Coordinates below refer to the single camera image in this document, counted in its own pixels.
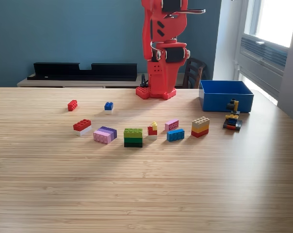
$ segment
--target green lego brick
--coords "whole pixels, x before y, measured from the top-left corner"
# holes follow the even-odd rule
[[[143,147],[143,143],[129,143],[129,142],[125,142],[124,143],[124,147],[142,148]]]
[[[125,129],[124,138],[143,138],[142,129]]]
[[[143,143],[143,138],[125,137],[124,142],[128,142],[128,143]]]

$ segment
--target blue lego brick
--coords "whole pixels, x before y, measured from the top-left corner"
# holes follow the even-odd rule
[[[173,142],[177,140],[182,140],[184,139],[184,134],[185,132],[183,129],[169,131],[167,132],[167,141]]]
[[[242,81],[201,80],[199,100],[203,111],[230,112],[226,109],[232,99],[239,101],[238,111],[251,112],[254,94]]]
[[[228,125],[236,125],[237,124],[237,119],[228,119]]]
[[[112,109],[113,109],[113,103],[107,102],[106,105],[104,106],[104,110],[112,110]]]

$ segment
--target blue plastic bin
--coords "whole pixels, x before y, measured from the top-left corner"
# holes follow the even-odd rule
[[[226,109],[231,99],[239,101],[238,111],[251,112],[253,93],[242,81],[201,80],[199,99],[203,111],[230,112]]]

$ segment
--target red robot arm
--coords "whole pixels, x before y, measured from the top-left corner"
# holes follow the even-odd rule
[[[177,36],[186,28],[186,14],[206,11],[188,10],[188,0],[142,0],[142,5],[145,8],[143,53],[149,86],[138,87],[136,94],[143,99],[167,100],[176,94],[178,70],[190,57],[186,44],[177,41]]]

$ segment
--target black shelf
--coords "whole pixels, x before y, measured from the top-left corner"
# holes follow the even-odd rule
[[[28,80],[124,81],[137,80],[137,64],[93,63],[91,70],[80,70],[79,63],[34,63],[35,75]]]

